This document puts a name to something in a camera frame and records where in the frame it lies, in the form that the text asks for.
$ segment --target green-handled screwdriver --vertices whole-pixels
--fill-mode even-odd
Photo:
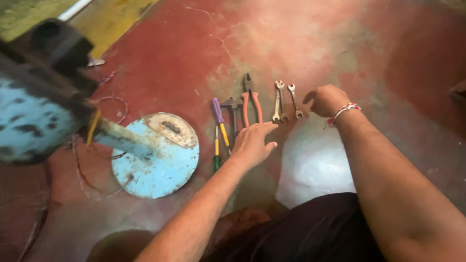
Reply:
[[[213,157],[213,171],[216,172],[220,168],[220,161],[222,158],[219,156],[219,126],[215,128],[215,156]]]

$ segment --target hand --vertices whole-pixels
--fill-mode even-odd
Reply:
[[[312,99],[310,110],[321,117],[333,117],[343,106],[351,103],[345,91],[330,84],[309,92],[303,103],[307,104]]]
[[[264,161],[277,146],[277,142],[265,145],[265,136],[278,127],[277,124],[267,122],[253,124],[243,128],[236,138],[230,159],[238,159],[247,170]]]

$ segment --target orange-handled pliers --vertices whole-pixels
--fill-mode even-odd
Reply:
[[[260,107],[259,99],[257,96],[259,93],[254,92],[254,84],[253,80],[251,79],[251,76],[249,73],[246,73],[243,78],[243,86],[245,89],[245,92],[242,94],[243,96],[243,118],[244,118],[244,126],[249,127],[249,120],[247,118],[247,102],[249,100],[249,92],[251,92],[251,95],[253,97],[254,105],[256,106],[257,109],[257,116],[259,118],[259,123],[262,123],[262,108]]]

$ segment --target black shorts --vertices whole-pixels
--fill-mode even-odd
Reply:
[[[314,198],[232,238],[203,262],[385,261],[357,195]]]

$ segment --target red and white thread bracelet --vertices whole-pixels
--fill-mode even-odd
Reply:
[[[333,124],[333,122],[335,122],[336,117],[339,116],[343,111],[350,110],[352,108],[361,110],[361,107],[356,103],[349,103],[343,106],[340,110],[338,110],[333,117],[327,119],[327,125],[329,125],[329,127],[335,127],[335,124]]]

